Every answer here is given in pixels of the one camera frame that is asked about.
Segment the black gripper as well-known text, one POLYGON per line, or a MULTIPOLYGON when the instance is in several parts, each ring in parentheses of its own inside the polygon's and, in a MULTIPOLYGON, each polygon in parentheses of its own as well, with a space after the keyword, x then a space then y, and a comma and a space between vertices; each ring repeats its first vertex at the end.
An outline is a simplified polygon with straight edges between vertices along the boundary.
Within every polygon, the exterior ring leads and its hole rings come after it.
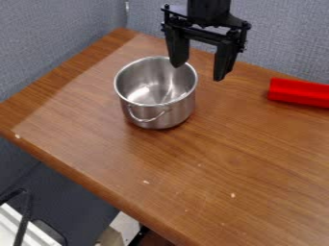
POLYGON ((231 0, 185 0, 183 5, 164 4, 161 7, 161 30, 171 65, 177 68, 187 62, 189 39, 216 45, 215 81, 223 80, 232 70, 238 51, 246 50, 250 30, 250 23, 230 13, 230 7, 231 0))

